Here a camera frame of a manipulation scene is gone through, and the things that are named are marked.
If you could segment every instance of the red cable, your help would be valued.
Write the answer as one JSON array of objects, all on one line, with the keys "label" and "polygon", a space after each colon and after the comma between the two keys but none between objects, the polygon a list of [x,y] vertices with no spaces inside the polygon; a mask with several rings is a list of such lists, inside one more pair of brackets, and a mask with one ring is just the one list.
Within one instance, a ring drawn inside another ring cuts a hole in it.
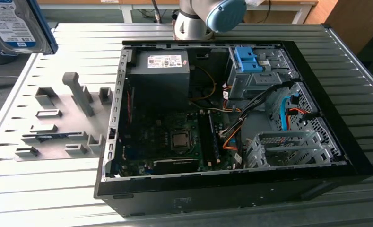
[{"label": "red cable", "polygon": [[303,110],[303,109],[301,109],[301,108],[296,108],[296,107],[290,108],[288,110],[296,110],[296,111],[299,111],[302,114],[307,114],[307,113],[309,113],[309,111],[306,111],[306,110]]}]

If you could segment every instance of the yellow wire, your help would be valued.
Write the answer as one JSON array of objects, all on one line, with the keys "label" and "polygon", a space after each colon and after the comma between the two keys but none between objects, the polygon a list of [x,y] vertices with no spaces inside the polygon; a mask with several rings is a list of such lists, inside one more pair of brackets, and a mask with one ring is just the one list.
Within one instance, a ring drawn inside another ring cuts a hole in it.
[{"label": "yellow wire", "polygon": [[208,98],[215,92],[215,81],[214,81],[210,73],[200,66],[195,66],[195,67],[199,68],[207,74],[207,76],[210,77],[210,80],[212,82],[212,90],[211,90],[211,93],[208,95],[206,95],[204,97],[191,98],[190,100],[192,100],[192,101],[198,101],[198,100]]}]

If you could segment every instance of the power supply label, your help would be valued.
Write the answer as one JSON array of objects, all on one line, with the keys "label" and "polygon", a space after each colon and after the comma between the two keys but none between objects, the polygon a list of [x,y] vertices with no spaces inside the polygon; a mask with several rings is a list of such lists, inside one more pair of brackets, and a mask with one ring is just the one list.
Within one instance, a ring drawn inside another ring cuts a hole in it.
[{"label": "power supply label", "polygon": [[182,67],[180,55],[150,55],[147,68]]},{"label": "power supply label", "polygon": [[0,0],[0,37],[12,47],[33,47],[36,45],[35,38],[24,20],[15,14],[15,10],[16,6],[12,0]]}]

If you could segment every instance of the cable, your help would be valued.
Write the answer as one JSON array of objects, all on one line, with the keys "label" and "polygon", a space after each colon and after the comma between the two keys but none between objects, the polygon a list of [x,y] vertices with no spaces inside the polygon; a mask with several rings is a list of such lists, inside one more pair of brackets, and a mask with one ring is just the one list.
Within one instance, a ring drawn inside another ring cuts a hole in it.
[{"label": "cable", "polygon": [[227,148],[227,145],[226,145],[226,144],[230,142],[232,136],[235,135],[235,133],[236,133],[238,130],[240,129],[240,126],[234,130],[234,132],[231,133],[228,139],[224,141],[224,143],[223,143],[223,148]]},{"label": "cable", "polygon": [[19,78],[19,76],[0,76],[0,77],[12,77],[12,78]]},{"label": "cable", "polygon": [[158,9],[158,6],[156,6],[156,2],[155,2],[155,0],[151,0],[151,2],[152,2],[154,10],[155,10],[155,19],[156,19],[156,22],[158,22],[159,24],[162,24],[160,14],[159,14],[159,9]]},{"label": "cable", "polygon": [[226,100],[223,101],[223,109],[224,109],[224,110],[232,110],[232,109],[228,109],[228,108],[226,107]]},{"label": "cable", "polygon": [[246,119],[247,117],[247,112],[252,110],[256,106],[259,106],[264,101],[266,97],[270,95],[270,93],[283,87],[290,87],[294,83],[292,82],[283,82],[282,84],[272,85],[268,87],[264,91],[262,91],[246,104],[246,106],[242,108],[242,111],[239,112],[238,115],[238,120],[234,122],[234,124],[226,128],[224,130],[220,131],[219,135],[224,135],[226,133],[230,132],[232,128],[235,128]]},{"label": "cable", "polygon": [[198,69],[200,69],[200,70],[207,74],[207,76],[208,76],[208,78],[210,78],[210,80],[211,80],[211,82],[212,82],[212,90],[211,90],[210,94],[206,95],[204,97],[191,98],[191,99],[190,99],[191,101],[198,101],[198,100],[206,99],[206,98],[208,98],[208,97],[214,94],[214,92],[215,92],[215,81],[214,81],[214,79],[212,79],[210,73],[208,73],[200,66],[195,66],[195,67],[196,67]]},{"label": "cable", "polygon": [[303,110],[303,109],[301,109],[301,108],[296,108],[296,107],[290,108],[288,110],[296,110],[296,111],[301,112],[302,114],[307,114],[307,113],[309,113],[309,111],[306,111],[306,110]]},{"label": "cable", "polygon": [[140,12],[140,14],[141,14],[144,17],[154,19],[154,22],[155,22],[155,20],[156,20],[155,17],[151,17],[150,15],[144,14],[143,11],[140,11],[139,9],[137,9],[137,11]]},{"label": "cable", "polygon": [[147,14],[144,14],[143,11],[140,11],[139,9],[137,9],[137,11],[140,12],[140,14],[141,14],[144,17],[148,17],[148,18],[151,18],[151,19],[155,19],[154,17],[151,17],[151,16],[148,16]]},{"label": "cable", "polygon": [[264,23],[266,20],[267,20],[267,17],[268,17],[268,15],[270,15],[270,10],[271,10],[271,0],[267,0],[267,2],[268,2],[268,8],[267,8],[267,12],[266,12],[266,17],[264,17],[263,20],[255,22],[255,24],[258,24],[258,23]]},{"label": "cable", "polygon": [[280,103],[280,124],[283,130],[287,130],[287,123],[286,123],[286,101],[287,100],[290,100],[290,96],[282,98],[282,103]]},{"label": "cable", "polygon": [[224,112],[224,113],[232,112],[231,110],[222,110],[222,109],[218,109],[218,108],[203,107],[203,106],[198,105],[192,100],[190,100],[190,103],[194,104],[200,109],[216,110],[216,111],[220,111],[220,112]]}]

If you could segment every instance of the aluminum table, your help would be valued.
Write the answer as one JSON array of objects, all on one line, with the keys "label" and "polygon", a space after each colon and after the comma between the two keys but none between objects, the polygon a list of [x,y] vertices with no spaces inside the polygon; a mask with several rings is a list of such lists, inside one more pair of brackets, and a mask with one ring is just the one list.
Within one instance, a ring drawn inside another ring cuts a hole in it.
[{"label": "aluminum table", "polygon": [[[151,24],[59,24],[53,34],[56,55],[32,54],[0,111],[0,226],[373,226],[373,177],[301,203],[123,219],[92,197],[97,158],[16,162],[36,88],[61,86],[64,71],[79,73],[89,92],[113,86],[121,41],[172,37],[171,25]],[[244,24],[216,38],[296,42],[373,164],[373,76],[333,30]]]}]

